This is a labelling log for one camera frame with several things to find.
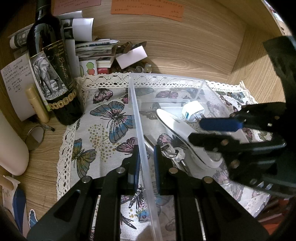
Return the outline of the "butterfly print lace cloth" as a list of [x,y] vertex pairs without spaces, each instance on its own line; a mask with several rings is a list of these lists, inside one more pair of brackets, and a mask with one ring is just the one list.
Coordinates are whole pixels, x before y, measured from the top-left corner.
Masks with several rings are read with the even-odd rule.
[[85,113],[67,127],[57,164],[57,196],[61,198],[84,176],[99,178],[130,157],[135,146],[147,157],[140,160],[138,190],[121,201],[122,240],[175,240],[175,212],[171,196],[157,193],[154,161],[144,139],[170,144],[184,152],[184,160],[195,177],[213,177],[252,216],[258,216],[270,196],[236,184],[226,166],[200,168],[202,156],[219,161],[205,151],[192,152],[157,118],[161,108],[183,120],[182,109],[198,101],[204,116],[227,117],[244,104],[255,101],[242,84],[227,85],[201,79],[153,74],[113,74],[78,79]]

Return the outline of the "white plug adapter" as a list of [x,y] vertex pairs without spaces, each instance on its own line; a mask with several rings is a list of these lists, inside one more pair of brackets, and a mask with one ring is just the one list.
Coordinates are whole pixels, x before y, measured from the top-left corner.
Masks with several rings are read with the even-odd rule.
[[182,115],[189,123],[199,121],[203,117],[204,112],[205,109],[197,100],[188,102],[182,109]]

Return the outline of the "white card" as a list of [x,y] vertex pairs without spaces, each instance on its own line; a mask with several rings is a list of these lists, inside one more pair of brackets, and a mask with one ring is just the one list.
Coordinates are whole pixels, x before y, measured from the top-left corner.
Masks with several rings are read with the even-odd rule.
[[147,53],[143,46],[136,47],[126,54],[121,54],[115,57],[121,69],[143,60],[147,57]]

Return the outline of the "dark wine bottle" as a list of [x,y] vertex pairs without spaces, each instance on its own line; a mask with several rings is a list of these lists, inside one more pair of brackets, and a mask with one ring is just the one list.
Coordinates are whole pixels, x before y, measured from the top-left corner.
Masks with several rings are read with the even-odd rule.
[[38,86],[55,117],[65,126],[75,123],[83,115],[83,106],[70,73],[60,21],[51,13],[51,1],[37,1],[27,48]]

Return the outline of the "clear plastic storage bin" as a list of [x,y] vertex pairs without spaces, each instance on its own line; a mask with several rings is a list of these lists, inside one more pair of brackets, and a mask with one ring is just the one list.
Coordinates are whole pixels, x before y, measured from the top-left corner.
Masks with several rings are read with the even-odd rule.
[[269,195],[231,181],[220,154],[188,140],[191,133],[203,133],[200,119],[225,118],[239,104],[226,106],[213,83],[173,75],[131,73],[128,93],[143,150],[152,152],[154,145],[176,150],[170,155],[174,165],[195,178],[214,178],[253,217],[258,216]]

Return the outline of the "orange sticky note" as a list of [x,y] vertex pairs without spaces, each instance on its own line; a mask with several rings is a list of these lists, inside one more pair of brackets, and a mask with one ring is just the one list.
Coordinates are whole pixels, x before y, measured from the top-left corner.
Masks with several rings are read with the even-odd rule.
[[181,22],[185,6],[175,1],[129,0],[112,1],[111,14],[150,15]]

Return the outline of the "white handheld lint shaver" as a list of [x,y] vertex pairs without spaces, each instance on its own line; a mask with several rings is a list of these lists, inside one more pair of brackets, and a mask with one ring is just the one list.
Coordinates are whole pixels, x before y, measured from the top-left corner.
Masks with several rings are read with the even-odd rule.
[[197,132],[183,120],[160,108],[156,110],[156,115],[159,121],[189,148],[197,166],[207,170],[217,169],[222,164],[221,156],[218,156],[217,161],[213,160],[204,148],[196,147],[189,142],[188,136]]

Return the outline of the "pink sticky note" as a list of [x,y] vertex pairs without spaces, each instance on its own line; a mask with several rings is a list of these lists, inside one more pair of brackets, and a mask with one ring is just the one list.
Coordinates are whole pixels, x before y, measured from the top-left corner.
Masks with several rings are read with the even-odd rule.
[[82,10],[92,6],[100,6],[101,0],[58,0],[54,1],[53,15]]

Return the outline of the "round eyeglasses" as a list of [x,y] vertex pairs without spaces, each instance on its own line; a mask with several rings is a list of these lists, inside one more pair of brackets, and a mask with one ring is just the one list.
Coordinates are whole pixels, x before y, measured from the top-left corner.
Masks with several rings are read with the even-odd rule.
[[34,126],[29,130],[25,138],[25,144],[29,151],[33,151],[40,146],[43,142],[46,130],[55,132],[55,128],[45,124]]

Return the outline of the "yellow lip balm tube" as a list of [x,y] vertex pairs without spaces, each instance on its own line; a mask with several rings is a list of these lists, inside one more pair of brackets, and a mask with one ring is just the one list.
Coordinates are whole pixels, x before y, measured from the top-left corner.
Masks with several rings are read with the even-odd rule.
[[43,105],[43,101],[41,100],[35,85],[27,85],[25,93],[39,120],[42,123],[48,123],[50,120],[49,114]]

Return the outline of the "white handwritten note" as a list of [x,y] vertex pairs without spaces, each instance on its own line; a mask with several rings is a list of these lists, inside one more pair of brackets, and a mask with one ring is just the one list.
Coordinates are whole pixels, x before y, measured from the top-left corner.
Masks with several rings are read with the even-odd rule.
[[1,75],[11,104],[20,121],[33,116],[35,111],[25,93],[26,87],[35,83],[29,65],[28,53],[5,66],[1,70]]

